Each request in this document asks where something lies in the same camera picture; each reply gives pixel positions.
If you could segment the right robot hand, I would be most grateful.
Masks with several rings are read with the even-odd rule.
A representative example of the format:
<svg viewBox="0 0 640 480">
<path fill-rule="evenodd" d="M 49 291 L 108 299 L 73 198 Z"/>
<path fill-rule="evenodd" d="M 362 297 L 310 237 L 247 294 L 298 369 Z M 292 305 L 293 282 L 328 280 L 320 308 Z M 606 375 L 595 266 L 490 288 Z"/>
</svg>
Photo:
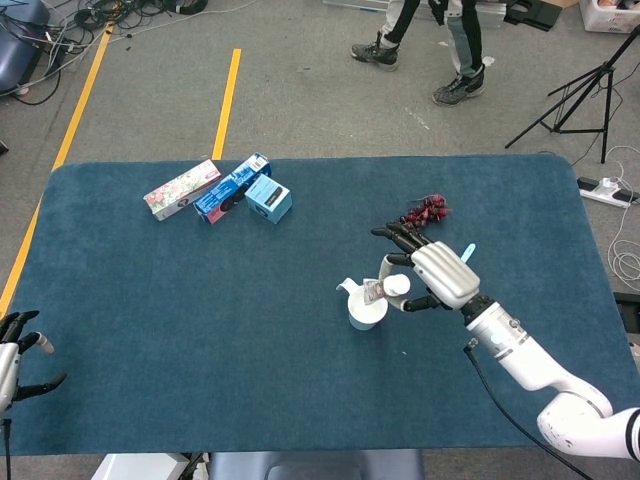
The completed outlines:
<svg viewBox="0 0 640 480">
<path fill-rule="evenodd" d="M 460 310 L 479 294 L 480 279 L 450 247 L 432 241 L 414 228 L 399 222 L 371 230 L 374 236 L 391 240 L 401 253 L 387 254 L 381 262 L 378 279 L 383 282 L 394 266 L 409 267 L 424 283 L 428 294 L 407 299 L 406 294 L 385 294 L 390 305 L 402 312 L 415 312 L 442 306 Z"/>
</svg>

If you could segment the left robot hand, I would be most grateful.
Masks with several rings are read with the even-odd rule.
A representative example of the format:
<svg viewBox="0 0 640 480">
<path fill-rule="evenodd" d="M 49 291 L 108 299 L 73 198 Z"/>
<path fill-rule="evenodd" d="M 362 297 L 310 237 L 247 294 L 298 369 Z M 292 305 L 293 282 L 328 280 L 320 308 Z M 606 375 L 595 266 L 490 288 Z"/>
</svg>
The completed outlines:
<svg viewBox="0 0 640 480">
<path fill-rule="evenodd" d="M 54 391 L 67 378 L 67 373 L 63 372 L 42 384 L 19 384 L 21 360 L 27 350 L 38 345 L 48 355 L 55 353 L 53 344 L 40 331 L 22 335 L 26 323 L 39 313 L 39 310 L 16 311 L 1 318 L 1 413 L 8 411 L 15 402 Z"/>
</svg>

